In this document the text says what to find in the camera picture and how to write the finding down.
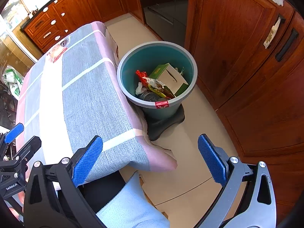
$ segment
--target green and white plastic bag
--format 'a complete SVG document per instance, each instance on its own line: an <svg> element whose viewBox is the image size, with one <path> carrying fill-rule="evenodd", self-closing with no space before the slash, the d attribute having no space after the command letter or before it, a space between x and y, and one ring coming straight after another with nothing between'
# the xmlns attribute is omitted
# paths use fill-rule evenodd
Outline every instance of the green and white plastic bag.
<svg viewBox="0 0 304 228"><path fill-rule="evenodd" d="M24 77L10 65L7 65L2 76L4 84L9 87L12 95L19 100Z"/></svg>

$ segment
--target cardboard box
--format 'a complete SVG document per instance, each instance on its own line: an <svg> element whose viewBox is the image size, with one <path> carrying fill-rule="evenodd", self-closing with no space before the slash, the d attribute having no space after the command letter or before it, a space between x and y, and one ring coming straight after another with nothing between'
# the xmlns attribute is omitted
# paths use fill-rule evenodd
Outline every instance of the cardboard box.
<svg viewBox="0 0 304 228"><path fill-rule="evenodd" d="M163 83L176 97L181 95L189 86L180 73L169 63L158 65L149 75L149 78Z"/></svg>

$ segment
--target black stool base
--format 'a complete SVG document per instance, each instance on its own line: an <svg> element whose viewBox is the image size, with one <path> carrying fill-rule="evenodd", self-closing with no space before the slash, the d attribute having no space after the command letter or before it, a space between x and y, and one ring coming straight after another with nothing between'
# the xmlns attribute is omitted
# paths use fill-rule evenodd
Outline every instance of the black stool base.
<svg viewBox="0 0 304 228"><path fill-rule="evenodd" d="M148 124L148 136L150 141L155 141L157 140L160 135L171 125L175 123L182 123L185 120L185 113L184 113L184 108L182 105L179 106L177 109L176 113L163 120L156 120L153 118L150 118L145 115L145 119Z"/></svg>

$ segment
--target tile floor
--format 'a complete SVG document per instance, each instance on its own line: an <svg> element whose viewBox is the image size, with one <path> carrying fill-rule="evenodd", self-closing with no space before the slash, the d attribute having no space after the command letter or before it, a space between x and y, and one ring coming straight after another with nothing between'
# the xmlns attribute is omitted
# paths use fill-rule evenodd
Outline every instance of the tile floor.
<svg viewBox="0 0 304 228"><path fill-rule="evenodd" d="M106 23L119 47L120 59L133 47L156 38L135 18L127 14ZM237 156L223 124L205 96L195 86L183 102L185 121L168 128L153 142L172 150L178 163L171 172L146 172L143 189L161 212L166 212L173 228L193 227L207 211L221 189L214 182L200 152L197 139L206 133L211 141L229 156ZM135 171L125 167L120 172L128 180Z"/></svg>

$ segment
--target light blue towel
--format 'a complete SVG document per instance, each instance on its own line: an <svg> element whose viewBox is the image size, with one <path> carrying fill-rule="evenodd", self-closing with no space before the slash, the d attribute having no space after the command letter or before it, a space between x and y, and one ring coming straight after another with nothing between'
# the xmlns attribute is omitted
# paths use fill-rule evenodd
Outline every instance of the light blue towel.
<svg viewBox="0 0 304 228"><path fill-rule="evenodd" d="M170 227L169 220L147 201L137 171L96 215L109 228Z"/></svg>

